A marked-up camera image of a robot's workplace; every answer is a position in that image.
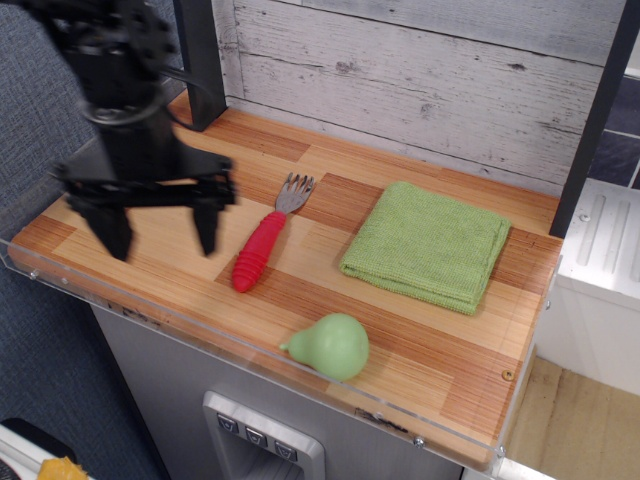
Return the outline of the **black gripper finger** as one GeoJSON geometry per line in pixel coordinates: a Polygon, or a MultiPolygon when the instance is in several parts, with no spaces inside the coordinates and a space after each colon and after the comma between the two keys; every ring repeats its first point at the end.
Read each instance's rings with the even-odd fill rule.
{"type": "Polygon", "coordinates": [[[125,210],[121,207],[96,206],[78,203],[76,211],[112,257],[126,261],[133,240],[125,210]]]}
{"type": "Polygon", "coordinates": [[[210,202],[193,205],[191,209],[202,252],[209,256],[216,249],[218,217],[223,207],[210,202]]]}

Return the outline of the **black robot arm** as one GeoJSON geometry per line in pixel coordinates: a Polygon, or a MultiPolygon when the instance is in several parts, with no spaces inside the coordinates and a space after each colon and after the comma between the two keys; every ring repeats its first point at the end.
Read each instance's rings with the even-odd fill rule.
{"type": "Polygon", "coordinates": [[[76,75],[83,116],[100,145],[55,166],[67,201],[109,253],[128,257],[131,207],[191,208],[205,254],[218,213],[235,201],[229,158],[182,143],[160,83],[187,81],[166,65],[168,25],[145,1],[21,1],[76,75]]]}

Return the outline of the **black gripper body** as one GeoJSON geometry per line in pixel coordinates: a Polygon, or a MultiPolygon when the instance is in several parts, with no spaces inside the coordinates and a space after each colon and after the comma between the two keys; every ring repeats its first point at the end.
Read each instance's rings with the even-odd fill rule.
{"type": "Polygon", "coordinates": [[[54,167],[75,208],[220,210],[235,202],[232,161],[181,142],[165,109],[86,113],[98,128],[98,145],[54,167]]]}

